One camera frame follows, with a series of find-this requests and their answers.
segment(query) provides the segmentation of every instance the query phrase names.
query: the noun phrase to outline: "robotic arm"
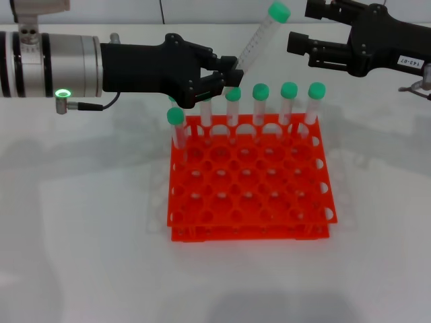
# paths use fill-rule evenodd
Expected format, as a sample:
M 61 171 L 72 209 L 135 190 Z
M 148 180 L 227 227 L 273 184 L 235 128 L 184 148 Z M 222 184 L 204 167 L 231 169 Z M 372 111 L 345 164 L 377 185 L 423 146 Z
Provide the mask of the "robotic arm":
M 308 65 L 364 77 L 372 69 L 385 67 L 421 75 L 422 81 L 400 91 L 431 89 L 431 28 L 400 22 L 388 14 L 384 5 L 364 5 L 352 0 L 308 0 L 306 17 L 323 17 L 352 27 L 347 44 L 322 42 L 291 32 L 288 52 L 310 55 Z
M 243 76 L 236 57 L 221 57 L 209 47 L 167 34 L 163 44 L 100 44 L 95 36 L 40 34 L 38 16 L 67 11 L 69 0 L 10 0 L 19 32 L 0 32 L 0 97 L 53 97 L 59 114 L 101 111 L 108 106 L 67 102 L 100 97 L 102 91 L 160 92 L 182 108 L 237 87 Z M 201 78 L 201 68 L 214 71 Z

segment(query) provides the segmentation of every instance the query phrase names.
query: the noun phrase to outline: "white wall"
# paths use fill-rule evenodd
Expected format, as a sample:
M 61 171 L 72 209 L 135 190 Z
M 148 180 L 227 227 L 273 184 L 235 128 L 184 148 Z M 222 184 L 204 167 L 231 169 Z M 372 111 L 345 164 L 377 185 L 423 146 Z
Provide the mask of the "white wall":
M 161 24 L 159 0 L 70 0 L 71 11 L 41 16 L 48 24 Z M 9 0 L 0 0 L 0 24 L 12 24 Z
M 306 0 L 281 0 L 292 12 L 291 22 L 317 22 L 304 17 Z M 365 4 L 384 0 L 360 0 Z M 166 23 L 249 23 L 265 17 L 273 0 L 162 0 Z M 431 0 L 388 0 L 389 13 L 407 22 L 431 22 Z
M 165 22 L 259 22 L 273 0 L 161 0 Z M 316 22 L 304 17 L 306 0 L 282 0 L 292 11 L 291 22 Z M 362 0 L 383 3 L 384 0 Z M 159 0 L 71 0 L 71 11 L 41 17 L 42 23 L 160 24 Z M 430 0 L 388 0 L 389 13 L 407 22 L 431 22 Z M 12 23 L 9 0 L 0 0 L 0 24 Z

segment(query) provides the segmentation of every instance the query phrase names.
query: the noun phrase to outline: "silver cylindrical motor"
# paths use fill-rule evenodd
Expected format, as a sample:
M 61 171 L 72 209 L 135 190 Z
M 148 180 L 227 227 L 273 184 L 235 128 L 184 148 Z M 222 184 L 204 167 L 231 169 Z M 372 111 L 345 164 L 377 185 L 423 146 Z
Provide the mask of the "silver cylindrical motor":
M 64 89 L 78 98 L 101 96 L 103 67 L 97 37 L 38 37 L 37 44 L 28 45 L 20 41 L 18 32 L 0 32 L 0 97 L 52 97 Z

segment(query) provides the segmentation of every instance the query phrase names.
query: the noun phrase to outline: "black ring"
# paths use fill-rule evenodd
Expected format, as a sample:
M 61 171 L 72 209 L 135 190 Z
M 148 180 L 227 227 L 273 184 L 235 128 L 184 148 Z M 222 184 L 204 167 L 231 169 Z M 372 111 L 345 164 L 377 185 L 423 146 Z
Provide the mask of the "black ring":
M 15 62 L 15 84 L 18 97 L 25 98 L 26 91 L 24 89 L 24 75 L 22 73 L 21 61 L 21 42 L 20 35 L 17 32 L 13 33 L 12 38 L 13 60 Z
M 3 90 L 3 97 L 10 98 L 9 78 L 7 76 L 6 65 L 6 33 L 0 32 L 0 82 Z
M 45 96 L 51 98 L 54 96 L 53 66 L 51 65 L 51 42 L 47 33 L 42 34 L 42 54 L 45 74 Z

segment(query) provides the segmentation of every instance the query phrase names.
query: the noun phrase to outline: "green indicator light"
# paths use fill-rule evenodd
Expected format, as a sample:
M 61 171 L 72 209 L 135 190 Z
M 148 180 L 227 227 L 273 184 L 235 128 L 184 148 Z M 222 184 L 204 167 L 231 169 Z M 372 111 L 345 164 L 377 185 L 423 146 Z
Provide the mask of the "green indicator light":
M 72 95 L 72 92 L 70 92 L 68 89 L 58 89 L 55 92 L 55 96 L 58 98 L 68 98 Z

